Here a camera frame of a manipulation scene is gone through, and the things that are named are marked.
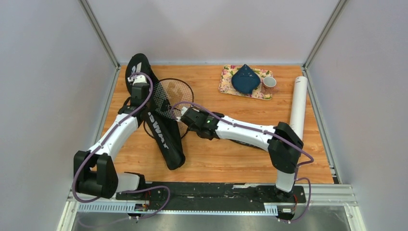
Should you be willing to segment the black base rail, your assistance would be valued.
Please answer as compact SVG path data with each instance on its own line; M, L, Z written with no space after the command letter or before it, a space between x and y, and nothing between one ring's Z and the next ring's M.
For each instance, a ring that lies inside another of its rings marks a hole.
M117 200L146 202L148 209L198 213L268 212L292 219L299 204L307 203L302 186L280 192L274 185L244 183L151 182L147 192L120 192Z

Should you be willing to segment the floral tray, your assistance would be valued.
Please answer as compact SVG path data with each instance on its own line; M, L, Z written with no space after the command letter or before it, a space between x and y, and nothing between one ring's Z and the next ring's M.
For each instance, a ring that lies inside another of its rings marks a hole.
M268 77L268 76L274 77L273 72L269 70L256 69L256 68L251 67L260 77L260 85L252 92L252 94L242 94L242 93L237 92L233 88L231 84L231 78L241 67L242 66L237 66L237 65L229 65L229 64L225 65L221 73L221 79L220 79L218 90L221 93L231 94L231 95L236 95L236 96L243 96L243 97L262 99L262 100L272 99L272 94L263 94L261 92L263 78Z

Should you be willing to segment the badminton racket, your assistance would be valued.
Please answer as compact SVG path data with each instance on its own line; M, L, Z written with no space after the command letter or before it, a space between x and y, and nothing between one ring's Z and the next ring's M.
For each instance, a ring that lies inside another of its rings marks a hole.
M171 116L172 119L177 121L175 109L181 108L182 106L203 109L201 106L193 103L194 94L186 82L175 78L162 79L160 82L167 92L167 97L171 105L166 115ZM209 125L209 127L210 131L192 132L196 133L196 135L202 139L226 139L262 150L267 150L268 148L268 139L270 139L270 136L262 133L263 130L261 126L236 121L228 116L224 116L223 118L219 118L217 123Z
M221 113L208 113L208 125L217 123L219 121L219 118L224 117L224 115ZM165 144L169 144L174 146L173 148L171 147L170 150L182 151L181 139L184 138L184 136L188 133L187 126L184 123L179 126L176 120L161 116L156 111L148 112L145 109L141 110L141 112L138 113L137 118L143 123L143 127L146 133L158 142L160 148L164 147Z

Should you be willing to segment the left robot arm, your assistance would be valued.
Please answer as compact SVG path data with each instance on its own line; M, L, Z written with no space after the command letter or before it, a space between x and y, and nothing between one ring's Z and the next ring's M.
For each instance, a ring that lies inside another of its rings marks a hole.
M134 83L130 105L121 108L107 132L88 150L74 156L73 196L79 202L90 203L100 198L110 199L116 193L129 193L140 200L147 186L140 182L140 174L117 173L114 160L120 149L140 126L140 113L150 100L153 85Z

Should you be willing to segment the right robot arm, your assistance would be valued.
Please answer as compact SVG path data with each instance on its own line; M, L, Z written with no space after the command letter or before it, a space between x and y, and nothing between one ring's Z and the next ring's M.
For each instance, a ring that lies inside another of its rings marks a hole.
M179 119L202 139L238 141L268 152L278 173L275 197L285 202L293 196L296 167L304 143L287 123L279 122L277 126L256 125L194 107L183 107Z

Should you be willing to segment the black racket bag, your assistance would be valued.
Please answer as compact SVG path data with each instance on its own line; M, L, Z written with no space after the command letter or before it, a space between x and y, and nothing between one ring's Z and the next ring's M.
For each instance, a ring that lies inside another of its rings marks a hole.
M169 170L175 170L185 163L181 136L178 123L166 115L171 105L167 92L151 69L148 58L143 53L135 54L129 61L125 73L125 81L130 99L142 96L140 90L132 94L136 73L148 75L153 83L153 92L146 107L141 111L138 119L147 123Z

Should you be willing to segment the white shuttlecock tube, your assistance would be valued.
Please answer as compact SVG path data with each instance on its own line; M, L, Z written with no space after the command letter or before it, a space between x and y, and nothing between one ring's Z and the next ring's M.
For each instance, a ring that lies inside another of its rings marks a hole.
M304 122L306 112L306 97L307 97L308 80L304 76L299 76L294 81L292 107L290 115L290 127L296 135L303 139Z

